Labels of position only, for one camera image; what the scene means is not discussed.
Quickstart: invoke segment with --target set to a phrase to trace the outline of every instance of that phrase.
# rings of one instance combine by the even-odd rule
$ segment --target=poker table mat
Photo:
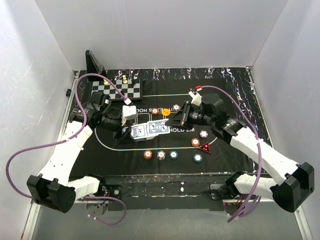
[[[152,120],[163,119],[161,109],[172,109],[173,105],[183,105],[184,101],[191,101],[188,94],[191,88],[198,85],[217,86],[231,96],[234,92],[231,86],[224,79],[173,79],[170,81],[146,80],[143,82],[143,100],[142,103],[135,103],[138,115],[138,123],[145,123]],[[238,116],[239,113],[232,102],[215,89],[203,89],[200,94],[217,93],[223,99],[228,114]],[[121,108],[122,104],[114,104],[113,107]],[[152,115],[151,109],[159,108],[158,115]],[[201,130],[208,132],[208,137],[202,139],[199,136]],[[101,176],[116,175],[147,175],[147,174],[197,174],[197,173],[232,173],[236,171],[254,171],[254,164],[251,159],[231,147],[220,139],[214,139],[216,136],[207,126],[194,125],[194,131],[181,131],[172,129],[169,134],[156,136],[154,139],[115,144],[113,132],[97,128],[96,133],[101,145],[97,140],[95,133],[87,140],[72,168],[70,177],[81,177],[87,174],[96,174]],[[200,145],[206,142],[210,144],[211,154],[201,151],[197,148],[190,148],[191,140],[198,138]],[[152,158],[144,158],[145,149],[152,151]],[[163,150],[166,153],[164,160],[157,159],[157,152]],[[171,151],[178,153],[177,159],[171,159]],[[195,163],[193,157],[195,154],[202,155],[202,162]]]

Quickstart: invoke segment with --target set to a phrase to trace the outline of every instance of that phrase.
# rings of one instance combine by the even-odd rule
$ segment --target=metal frame
[[[67,125],[67,122],[68,122],[68,116],[70,113],[72,101],[74,99],[75,85],[76,85],[76,82],[79,78],[79,73],[80,73],[79,71],[74,72],[74,78],[73,78],[73,82],[72,82],[72,86],[71,86],[71,94],[70,94],[70,97],[69,97],[69,99],[66,103],[66,106],[65,106],[65,111],[63,114],[62,123],[61,123],[60,131],[59,131],[59,135],[57,137],[57,141],[60,141],[60,139],[62,138],[64,131],[65,131],[65,128],[66,128],[66,125]],[[32,239],[32,236],[35,231],[40,207],[41,207],[41,205],[36,204],[32,201],[30,211],[29,211],[29,214],[28,214],[25,226],[24,226],[24,231],[23,231],[23,235],[21,238],[22,240],[31,240]]]
[[[271,139],[271,136],[270,136],[270,133],[269,133],[269,130],[268,130],[268,126],[266,124],[266,121],[265,121],[265,118],[264,118],[264,115],[263,115],[263,112],[262,112],[262,109],[261,109],[261,105],[260,105],[260,102],[259,102],[259,99],[258,99],[258,96],[257,96],[255,83],[254,83],[254,80],[253,80],[253,77],[252,77],[252,70],[249,67],[247,67],[246,70],[247,70],[247,73],[248,73],[248,76],[249,76],[249,79],[250,79],[250,83],[253,86],[253,91],[254,91],[254,94],[255,94],[255,97],[256,97],[256,101],[257,101],[258,106],[259,106],[259,108],[261,110],[261,115],[262,115],[262,118],[263,118],[263,122],[264,122],[264,125],[265,125],[265,128],[266,128],[266,131],[267,131],[268,136],[270,138],[271,145],[273,145],[272,139]],[[58,141],[61,139],[61,137],[63,135],[63,132],[64,132],[64,129],[66,128],[66,125],[67,125],[68,115],[69,115],[69,112],[70,112],[70,107],[71,107],[71,104],[72,104],[72,101],[73,101],[73,96],[75,94],[75,83],[79,78],[79,73],[80,72],[79,71],[75,71],[74,73],[75,74],[74,74],[74,80],[73,80],[72,87],[71,87],[71,95],[70,95],[70,97],[68,99],[68,102],[66,104],[65,112],[64,112],[64,115],[63,115],[62,123],[61,123],[61,128],[60,128],[59,135],[58,135],[58,138],[57,138]],[[80,200],[77,200],[75,202],[76,203],[83,203]],[[231,203],[232,201],[231,200],[224,200],[223,202],[224,203]],[[273,200],[271,200],[271,199],[262,199],[261,202],[273,202]],[[36,223],[37,223],[40,207],[41,207],[40,205],[38,205],[38,204],[36,204],[34,202],[31,204],[30,211],[29,211],[29,214],[28,214],[28,217],[27,217],[27,221],[26,221],[26,224],[25,224],[25,227],[24,227],[23,236],[21,238],[22,240],[31,240],[32,239],[32,236],[33,236],[33,233],[34,233],[34,230],[35,230],[35,227],[36,227]],[[294,212],[294,215],[295,215],[295,218],[296,218],[296,221],[297,221],[297,224],[298,224],[302,239],[304,239],[304,240],[312,240],[313,238],[312,238],[312,235],[311,235],[311,232],[310,232],[310,229],[309,229],[309,225],[307,223],[304,211],[303,211],[301,206]]]
[[[265,117],[264,117],[264,114],[263,114],[263,111],[262,111],[262,108],[261,108],[261,105],[260,105],[260,102],[259,102],[259,99],[258,99],[254,78],[252,77],[252,68],[247,66],[245,69],[246,69],[246,71],[248,73],[248,76],[249,76],[249,79],[250,79],[250,83],[252,84],[254,95],[256,97],[256,101],[257,101],[259,109],[261,111],[262,119],[263,119],[263,122],[264,122],[264,125],[265,125],[266,132],[268,133],[271,146],[273,146],[274,144],[272,142],[271,135],[270,135],[269,130],[268,130],[268,125],[266,123],[266,120],[265,120]],[[307,223],[306,216],[305,216],[303,208],[301,206],[298,207],[298,209],[294,212],[294,215],[295,215],[295,218],[296,218],[296,222],[298,223],[302,239],[304,239],[304,240],[312,240],[313,237],[312,237],[309,225]]]

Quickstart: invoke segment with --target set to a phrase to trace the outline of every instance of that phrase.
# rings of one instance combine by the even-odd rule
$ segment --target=white poker chip
[[[207,131],[202,130],[202,131],[199,133],[199,135],[200,135],[200,138],[205,139],[206,137],[208,137],[209,134],[208,134]]]

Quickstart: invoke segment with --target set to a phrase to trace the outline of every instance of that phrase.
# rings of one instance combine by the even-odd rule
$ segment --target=white wall
[[[57,139],[73,72],[34,0],[0,0],[0,239],[20,239],[30,199],[17,194],[6,178],[16,151]],[[16,157],[10,167],[24,192],[53,148]]]
[[[287,0],[35,0],[72,69],[252,66]]]
[[[320,239],[320,4],[289,0],[254,66],[253,79],[274,147],[315,168],[315,192],[302,205]]]

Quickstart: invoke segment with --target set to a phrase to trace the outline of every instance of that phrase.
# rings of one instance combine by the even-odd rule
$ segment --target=poker chip
[[[200,138],[205,139],[206,137],[208,137],[209,134],[208,134],[207,131],[202,130],[202,131],[199,133],[199,135],[200,135]]]
[[[158,108],[152,108],[151,113],[152,113],[152,115],[157,115],[159,113],[159,109]]]
[[[176,151],[171,151],[170,152],[170,158],[171,159],[176,159],[178,157],[178,153]]]
[[[169,116],[170,115],[170,109],[164,108],[162,110],[162,115],[165,116],[165,117]]]
[[[193,147],[199,147],[199,145],[200,145],[199,139],[198,139],[198,138],[193,138],[193,139],[191,140],[191,145],[192,145]]]
[[[144,152],[144,154],[143,154],[143,157],[144,157],[145,159],[151,159],[151,158],[152,158],[152,151],[146,150],[146,151]]]
[[[164,151],[158,151],[156,156],[159,160],[164,160],[166,158],[166,153]]]
[[[195,162],[195,163],[200,163],[201,161],[202,161],[202,156],[200,155],[200,154],[195,154],[194,156],[193,156],[193,161]]]
[[[173,111],[175,111],[175,112],[179,112],[179,110],[180,110],[180,106],[178,105],[178,104],[175,104],[175,105],[173,105]]]

